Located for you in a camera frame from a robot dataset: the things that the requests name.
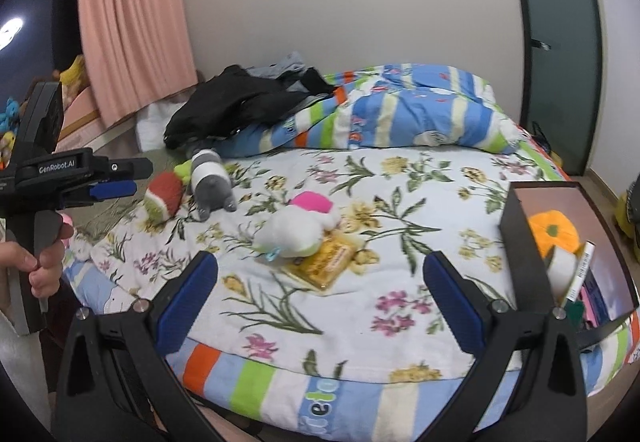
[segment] finger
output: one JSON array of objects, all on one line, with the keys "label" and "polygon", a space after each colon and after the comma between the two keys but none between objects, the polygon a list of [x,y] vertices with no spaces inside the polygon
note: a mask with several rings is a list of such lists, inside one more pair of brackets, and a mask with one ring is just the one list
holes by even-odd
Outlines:
[{"label": "finger", "polygon": [[38,261],[15,241],[7,241],[0,243],[0,266],[31,272],[38,267]]},{"label": "finger", "polygon": [[59,240],[43,250],[38,257],[38,260],[41,267],[49,268],[60,263],[64,257],[65,246],[62,245],[62,241]]},{"label": "finger", "polygon": [[69,239],[73,235],[74,235],[73,226],[69,225],[68,223],[63,223],[60,226],[60,232],[58,233],[58,239]]},{"label": "finger", "polygon": [[60,281],[56,281],[55,283],[50,283],[44,287],[41,288],[31,288],[31,293],[33,294],[33,297],[36,297],[38,299],[43,298],[43,297],[51,297],[53,294],[55,294],[58,290],[60,290]]},{"label": "finger", "polygon": [[52,284],[62,276],[62,265],[58,264],[51,268],[39,268],[29,274],[29,283],[31,286],[40,289]]}]

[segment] screw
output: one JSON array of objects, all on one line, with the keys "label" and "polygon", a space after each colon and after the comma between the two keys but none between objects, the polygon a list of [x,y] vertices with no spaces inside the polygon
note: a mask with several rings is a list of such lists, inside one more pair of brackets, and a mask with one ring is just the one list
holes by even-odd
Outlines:
[{"label": "screw", "polygon": [[494,309],[494,312],[498,314],[505,314],[511,309],[507,301],[505,301],[504,299],[497,299],[495,301],[492,301],[491,308]]},{"label": "screw", "polygon": [[562,321],[563,319],[566,318],[566,310],[564,308],[555,307],[551,311],[551,313],[554,315],[556,319],[558,319],[558,321]]},{"label": "screw", "polygon": [[134,301],[132,306],[134,311],[138,312],[139,314],[142,314],[143,312],[146,312],[147,310],[149,310],[151,303],[149,302],[148,299],[138,299]]},{"label": "screw", "polygon": [[87,317],[89,317],[90,313],[91,310],[89,310],[87,307],[81,307],[76,311],[76,317],[81,321],[84,321],[85,319],[87,319]]}]

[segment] white plush toy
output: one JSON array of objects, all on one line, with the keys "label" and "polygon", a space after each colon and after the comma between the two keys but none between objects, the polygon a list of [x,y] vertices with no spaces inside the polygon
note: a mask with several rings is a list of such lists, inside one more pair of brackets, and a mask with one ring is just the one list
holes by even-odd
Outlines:
[{"label": "white plush toy", "polygon": [[276,256],[306,257],[318,252],[325,231],[340,223],[340,209],[328,198],[306,191],[274,213],[254,236],[254,249]]}]

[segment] blue plush toy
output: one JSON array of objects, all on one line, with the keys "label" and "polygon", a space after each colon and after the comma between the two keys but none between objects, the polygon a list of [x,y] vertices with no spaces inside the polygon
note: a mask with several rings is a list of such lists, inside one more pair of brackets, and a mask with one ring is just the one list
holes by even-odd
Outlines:
[{"label": "blue plush toy", "polygon": [[20,123],[20,104],[9,97],[6,101],[6,110],[0,113],[0,135],[7,131],[13,131],[18,134],[18,124]]}]

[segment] glass door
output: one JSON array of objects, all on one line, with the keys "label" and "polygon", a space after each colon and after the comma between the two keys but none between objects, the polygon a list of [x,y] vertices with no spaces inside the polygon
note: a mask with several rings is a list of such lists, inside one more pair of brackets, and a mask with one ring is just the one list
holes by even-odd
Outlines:
[{"label": "glass door", "polygon": [[522,0],[526,40],[521,125],[540,125],[567,174],[586,168],[602,78],[597,0]]}]

